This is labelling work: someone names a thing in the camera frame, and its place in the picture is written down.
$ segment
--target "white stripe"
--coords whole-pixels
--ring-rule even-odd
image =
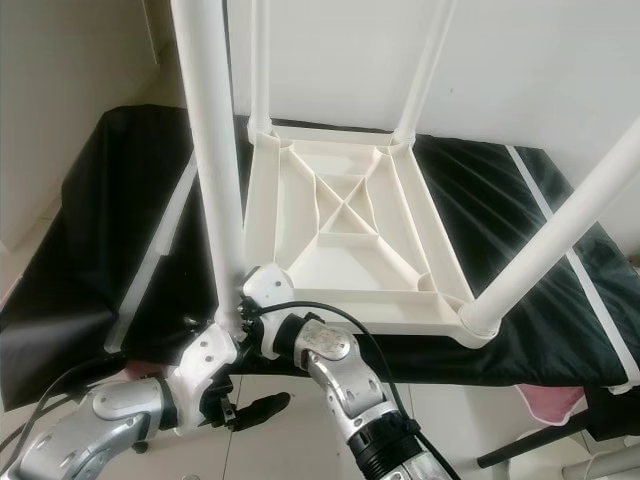
[[[118,320],[109,332],[104,344],[104,349],[109,353],[116,353],[121,350],[122,342],[147,291],[160,257],[168,255],[171,250],[173,237],[178,228],[184,206],[187,203],[197,170],[195,156],[192,155],[182,172],[176,188],[173,190],[158,228],[149,243],[140,267],[138,267],[136,276],[133,278],[131,285],[129,285],[129,290],[120,304]]]
[[[529,170],[527,170],[527,167],[522,161],[520,154],[514,147],[510,145],[507,145],[506,148],[509,154],[511,155],[511,158],[513,158],[513,162],[516,164],[516,167],[520,171],[522,178],[524,179],[525,183],[529,187],[529,190],[531,190],[531,194],[533,195],[533,198],[538,204],[538,207],[540,207],[542,214],[547,220],[549,220],[553,216],[553,211],[551,210],[551,208],[549,207],[549,204],[547,203],[544,196],[542,195],[542,192],[540,191],[540,189],[538,188],[538,185],[536,184],[535,180],[531,176],[531,173],[529,173]],[[571,268],[573,268],[574,272],[576,273],[576,276],[578,277],[578,281],[580,282],[580,285],[582,285],[582,289],[584,290],[584,293],[587,296],[587,300],[589,301],[591,308],[593,308],[593,311],[596,314],[596,317],[598,318],[600,325],[602,325],[602,328],[604,329],[605,334],[609,338],[609,341],[611,342],[611,345],[613,346],[614,351],[618,355],[618,358],[620,359],[620,363],[622,364],[622,368],[627,374],[627,378],[629,382],[640,383],[640,368],[638,368],[638,364],[636,360],[633,358],[633,355],[631,354],[629,347],[624,342],[622,335],[620,335],[620,332],[618,331],[618,328],[616,327],[613,321],[613,318],[611,318],[611,314],[609,313],[609,311],[607,310],[607,307],[602,301],[602,298],[600,297],[600,294],[596,290],[595,285],[591,281],[591,278],[589,277],[589,274],[585,270],[584,265],[582,265],[580,258],[578,257],[578,255],[576,255],[573,249],[569,249],[566,253],[566,256],[567,256],[567,259],[569,260],[569,264],[571,265]]]

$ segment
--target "white plastic frame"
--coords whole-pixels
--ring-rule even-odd
[[[419,112],[428,94],[430,80],[454,14],[454,1],[437,1],[432,33],[427,38],[403,117],[394,137],[390,139],[391,144],[408,145],[412,141]],[[228,59],[225,40],[221,37],[221,32],[224,31],[222,0],[172,0],[172,5],[177,19],[175,26],[178,48],[205,201],[216,286],[219,295],[225,298],[224,302],[220,302],[220,310],[224,312],[227,327],[238,329],[239,319],[230,312],[230,306],[234,303],[236,290],[245,270],[244,246]],[[250,133],[251,137],[257,137],[258,133],[270,135],[278,142],[277,148],[280,149],[283,129],[276,129],[275,134],[272,131],[268,98],[264,98],[265,95],[268,96],[268,59],[265,57],[268,53],[267,14],[267,0],[254,0],[253,25],[256,40],[253,42],[252,92],[255,98],[252,105],[255,109],[259,108],[259,112],[252,112],[254,122]],[[296,140],[304,140],[309,135],[308,132],[298,130],[295,132]],[[333,141],[342,138],[347,139],[344,143],[348,144],[369,143],[369,140],[354,141],[358,134],[332,132],[330,135],[333,135]],[[379,141],[370,144],[381,145]],[[640,118],[494,282],[477,299],[459,306],[456,316],[460,324],[469,335],[477,339],[470,346],[480,346],[495,336],[503,315],[597,221],[632,182],[639,170]],[[262,225],[265,231],[275,229],[275,225],[265,220],[248,226],[247,232],[258,234],[259,231],[252,231],[258,225]]]

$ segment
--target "floor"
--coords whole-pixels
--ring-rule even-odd
[[[139,103],[184,106],[184,93],[175,46],[161,55],[157,77],[140,97]],[[56,199],[38,219],[20,246],[11,254],[1,254],[0,298],[10,291],[49,228],[60,200]],[[234,378],[233,401],[239,407],[280,391],[292,395],[290,406],[267,423],[253,429],[230,433],[203,427],[185,438],[164,432],[151,442],[143,455],[127,451],[112,461],[101,479],[138,480],[307,480],[362,478],[348,449],[338,440],[333,420],[324,405],[320,389],[309,379],[243,376]],[[481,470],[474,459],[539,428],[513,387],[485,388],[457,385],[401,385],[401,394],[424,433],[450,460],[465,480],[505,480],[505,465]],[[42,425],[69,413],[67,405],[51,413]],[[30,407],[10,412],[2,418],[4,437],[24,421]],[[597,444],[582,435],[575,441],[592,453],[614,450],[622,440]],[[640,478],[619,476],[617,480]]]

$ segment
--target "black cloth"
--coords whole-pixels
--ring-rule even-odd
[[[327,128],[303,122],[286,125]],[[237,117],[243,201],[252,146]],[[62,209],[0,313],[0,379],[7,409],[34,401],[102,345],[191,155],[186,112],[138,106],[107,112],[67,176]],[[462,269],[478,295],[544,223],[502,145],[418,135],[414,152]],[[552,208],[571,188],[541,150],[519,149]],[[599,225],[576,252],[640,359],[640,277]],[[175,363],[193,333],[184,317],[215,309],[197,181],[171,254],[160,260],[129,334],[134,359]],[[443,337],[377,336],[397,381],[611,386],[627,381],[566,259],[505,317],[497,338],[473,350]],[[361,342],[374,368],[379,360]],[[300,375],[283,360],[238,373]]]

